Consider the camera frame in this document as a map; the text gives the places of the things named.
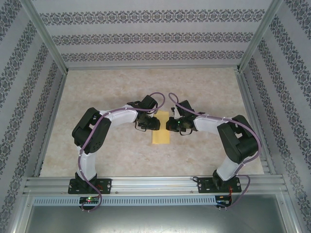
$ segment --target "floral pattern wall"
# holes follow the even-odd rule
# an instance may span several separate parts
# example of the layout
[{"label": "floral pattern wall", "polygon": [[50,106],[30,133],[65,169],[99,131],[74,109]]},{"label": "floral pattern wall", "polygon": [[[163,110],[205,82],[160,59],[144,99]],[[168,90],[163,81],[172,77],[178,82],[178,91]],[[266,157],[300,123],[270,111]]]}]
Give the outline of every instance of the floral pattern wall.
[{"label": "floral pattern wall", "polygon": [[311,4],[285,0],[244,71],[277,173],[311,232]]},{"label": "floral pattern wall", "polygon": [[34,0],[69,68],[237,65],[271,0]]},{"label": "floral pattern wall", "polygon": [[0,233],[34,174],[63,74],[18,0],[0,1]]}]

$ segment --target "purple cable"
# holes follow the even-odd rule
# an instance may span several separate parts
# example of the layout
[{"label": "purple cable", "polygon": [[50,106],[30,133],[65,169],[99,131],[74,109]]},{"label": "purple cable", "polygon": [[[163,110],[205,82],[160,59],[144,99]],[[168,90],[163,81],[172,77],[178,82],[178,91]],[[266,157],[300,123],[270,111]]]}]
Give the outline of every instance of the purple cable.
[{"label": "purple cable", "polygon": [[[208,116],[208,115],[205,115],[205,114],[199,114],[199,113],[196,113],[196,112],[194,112],[194,111],[192,111],[192,110],[189,110],[189,109],[187,109],[187,108],[181,106],[181,105],[178,103],[178,96],[177,96],[176,94],[172,93],[172,92],[169,93],[169,98],[171,99],[171,101],[172,101],[175,105],[177,105],[178,107],[180,107],[180,108],[182,108],[182,109],[184,109],[184,110],[186,110],[186,111],[188,111],[188,112],[190,112],[190,113],[192,113],[192,114],[195,114],[195,115],[200,116],[200,117],[210,118],[210,119],[213,119],[213,120],[225,120],[225,121],[229,121],[229,122],[231,122],[231,123],[240,125],[241,127],[243,127],[243,128],[245,128],[246,130],[248,130],[248,131],[254,136],[254,138],[255,138],[255,140],[257,141],[257,144],[258,144],[258,151],[257,151],[256,155],[255,155],[253,158],[250,158],[250,159],[248,159],[248,160],[246,160],[246,161],[243,161],[243,162],[241,163],[241,165],[238,166],[237,170],[234,172],[235,175],[240,171],[240,169],[241,169],[245,164],[247,164],[247,163],[249,163],[249,162],[255,160],[255,159],[260,155],[260,153],[261,153],[261,142],[260,142],[260,139],[258,138],[258,136],[256,135],[256,133],[255,133],[253,130],[251,130],[249,127],[247,127],[246,125],[244,125],[244,124],[242,124],[242,123],[240,123],[240,122],[237,122],[237,121],[235,121],[235,120],[225,118],[225,117],[224,117],[224,118],[221,118],[221,117],[217,117],[217,116]],[[248,189],[248,187],[249,187],[249,185],[250,185],[250,183],[251,183],[251,178],[250,178],[248,175],[238,175],[238,177],[247,177],[247,178],[248,178],[248,183],[247,183],[246,188],[244,189],[244,191],[243,191],[243,192],[241,193],[241,195],[239,196],[239,198],[238,198],[232,205],[230,205],[230,207],[234,206],[237,202],[240,201],[240,199],[241,199],[242,196],[245,194],[245,192],[247,191],[247,189]]]},{"label": "purple cable", "polygon": [[[96,128],[97,128],[97,126],[99,125],[99,123],[101,122],[101,120],[102,120],[106,115],[108,115],[108,114],[110,114],[110,113],[117,112],[117,111],[121,111],[121,110],[127,110],[127,109],[129,109],[129,110],[136,110],[136,111],[144,111],[144,112],[150,112],[150,111],[153,111],[153,110],[155,110],[155,111],[156,111],[156,110],[159,110],[159,109],[164,105],[164,103],[165,103],[165,96],[164,96],[162,93],[160,93],[160,92],[154,92],[154,93],[150,94],[149,96],[152,96],[152,95],[154,95],[154,94],[159,94],[159,95],[161,95],[161,96],[163,97],[163,102],[161,103],[160,106],[158,106],[158,107],[156,107],[156,108],[153,108],[153,109],[118,108],[118,109],[111,110],[110,112],[105,113],[104,115],[102,115],[102,116],[98,119],[98,121],[97,121],[96,124],[94,125],[94,127],[93,127],[91,133],[89,134],[87,140],[86,140],[85,143],[83,144],[83,146],[82,146],[82,148],[81,148],[81,150],[80,150],[80,154],[79,154],[78,168],[79,168],[79,170],[80,170],[80,173],[81,173],[81,176],[83,177],[83,179],[86,181],[86,183],[87,183],[89,186],[91,186],[91,187],[98,193],[98,196],[99,196],[99,198],[100,198],[100,201],[99,201],[98,205],[95,206],[93,209],[88,210],[88,212],[92,212],[92,211],[96,210],[96,209],[102,204],[103,197],[102,197],[102,194],[101,194],[100,190],[98,190],[98,188],[96,188],[94,185],[91,184],[91,182],[89,182],[89,181],[87,180],[87,178],[85,177],[85,175],[84,175],[84,173],[83,173],[83,171],[82,171],[82,168],[81,168],[81,157],[82,157],[82,154],[83,154],[84,149],[85,149],[86,146],[88,145],[88,143],[89,143],[91,137],[93,136],[93,134],[94,134],[94,132],[95,132],[95,130],[96,130]],[[83,209],[84,204],[85,204],[85,203],[82,203],[82,205],[81,205],[82,211],[85,211],[85,209]]]}]

